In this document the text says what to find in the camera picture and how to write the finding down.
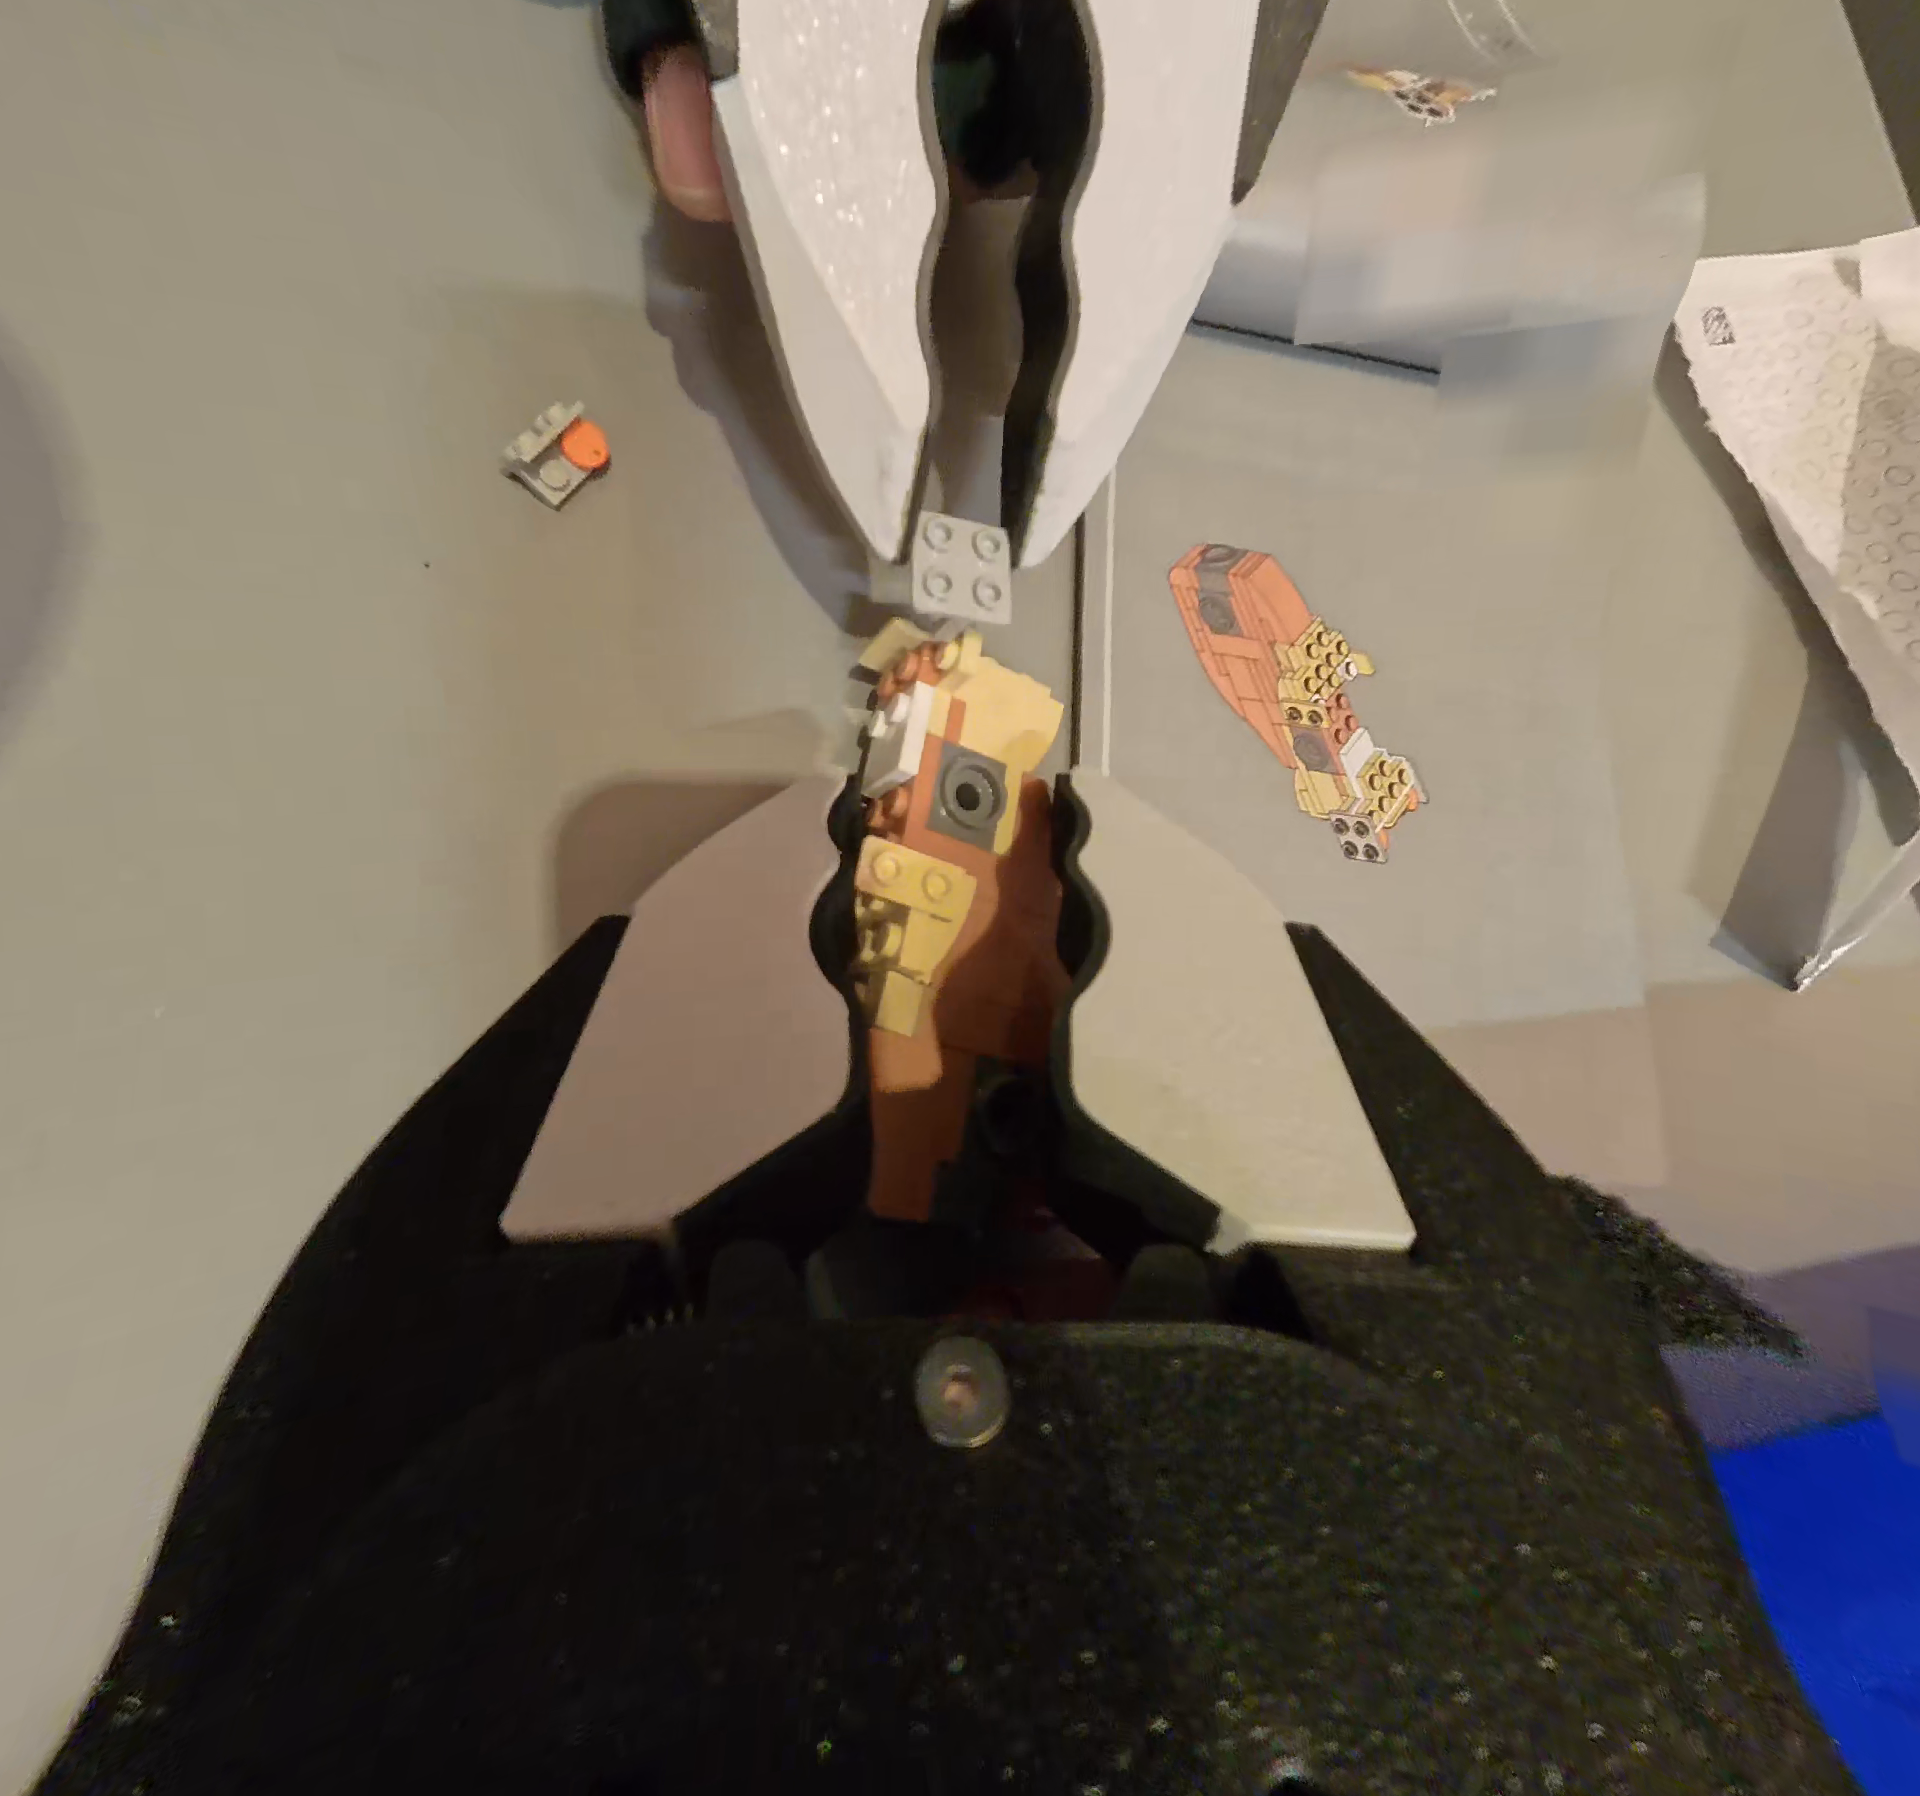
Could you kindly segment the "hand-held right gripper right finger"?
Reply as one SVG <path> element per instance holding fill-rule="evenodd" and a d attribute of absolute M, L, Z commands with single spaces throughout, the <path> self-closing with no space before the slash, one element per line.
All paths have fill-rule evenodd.
<path fill-rule="evenodd" d="M 1407 1254 L 1416 1228 L 1276 902 L 1126 785 L 1059 782 L 1064 1105 L 1158 1239 Z"/>

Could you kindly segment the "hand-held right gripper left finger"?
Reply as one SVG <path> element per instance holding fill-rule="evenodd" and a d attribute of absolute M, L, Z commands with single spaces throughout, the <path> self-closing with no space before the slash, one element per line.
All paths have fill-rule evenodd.
<path fill-rule="evenodd" d="M 848 776 L 633 778 L 559 845 L 563 939 L 627 917 L 505 1204 L 509 1242 L 664 1233 L 816 1124 L 849 1082 L 812 920 Z"/>

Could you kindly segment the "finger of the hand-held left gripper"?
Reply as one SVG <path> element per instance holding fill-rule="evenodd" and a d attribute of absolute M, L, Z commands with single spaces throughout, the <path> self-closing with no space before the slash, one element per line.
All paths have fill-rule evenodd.
<path fill-rule="evenodd" d="M 1229 233 L 1261 0 L 1064 0 L 1067 141 L 1019 250 L 1001 518 L 1044 563 L 1113 474 Z"/>
<path fill-rule="evenodd" d="M 733 0 L 718 153 L 782 381 L 837 509 L 906 548 L 933 420 L 949 169 L 931 59 L 949 0 Z"/>

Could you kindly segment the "orange tan brick model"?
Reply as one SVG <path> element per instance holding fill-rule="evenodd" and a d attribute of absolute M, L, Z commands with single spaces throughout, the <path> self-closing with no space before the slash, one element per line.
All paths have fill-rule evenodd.
<path fill-rule="evenodd" d="M 986 1061 L 1046 1061 L 1067 991 L 1044 758 L 1064 705 L 979 629 L 892 618 L 870 678 L 854 864 L 854 991 L 867 1024 L 867 1209 L 924 1224 Z"/>

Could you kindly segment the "small pale grey brick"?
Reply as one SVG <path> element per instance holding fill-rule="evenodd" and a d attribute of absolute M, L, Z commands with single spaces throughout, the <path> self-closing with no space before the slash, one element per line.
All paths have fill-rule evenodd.
<path fill-rule="evenodd" d="M 997 521 L 924 509 L 906 557 L 906 608 L 927 624 L 1001 626 L 1013 611 L 1013 548 Z"/>

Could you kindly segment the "small dark grey brick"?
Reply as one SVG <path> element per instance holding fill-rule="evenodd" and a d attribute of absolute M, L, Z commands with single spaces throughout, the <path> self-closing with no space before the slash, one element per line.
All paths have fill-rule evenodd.
<path fill-rule="evenodd" d="M 551 403 L 500 457 L 505 474 L 548 509 L 563 509 L 591 479 L 606 474 L 606 469 L 599 474 L 582 474 L 563 463 L 559 439 L 573 418 L 588 418 L 585 403 Z"/>

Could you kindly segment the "grey instruction booklet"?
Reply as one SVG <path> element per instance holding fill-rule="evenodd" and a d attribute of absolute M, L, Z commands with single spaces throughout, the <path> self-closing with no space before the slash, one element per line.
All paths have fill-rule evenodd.
<path fill-rule="evenodd" d="M 1098 769 L 1416 1018 L 1641 993 L 1614 493 L 1705 220 L 1691 50 L 1334 0 L 1101 518 Z"/>

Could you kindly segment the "torn white paper bag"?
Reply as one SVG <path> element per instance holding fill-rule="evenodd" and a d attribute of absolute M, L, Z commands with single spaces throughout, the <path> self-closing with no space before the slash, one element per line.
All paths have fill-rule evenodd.
<path fill-rule="evenodd" d="M 1672 335 L 1826 651 L 1717 933 L 1805 991 L 1918 897 L 1918 836 L 1841 896 L 1851 811 L 1832 739 L 1872 727 L 1918 785 L 1918 230 L 1705 256 Z"/>

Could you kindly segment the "blue plastic bin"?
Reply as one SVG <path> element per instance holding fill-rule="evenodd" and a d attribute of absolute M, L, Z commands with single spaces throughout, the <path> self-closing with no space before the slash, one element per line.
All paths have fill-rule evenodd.
<path fill-rule="evenodd" d="M 1764 1615 L 1864 1792 L 1918 1789 L 1918 1468 L 1882 1413 L 1714 1451 Z"/>

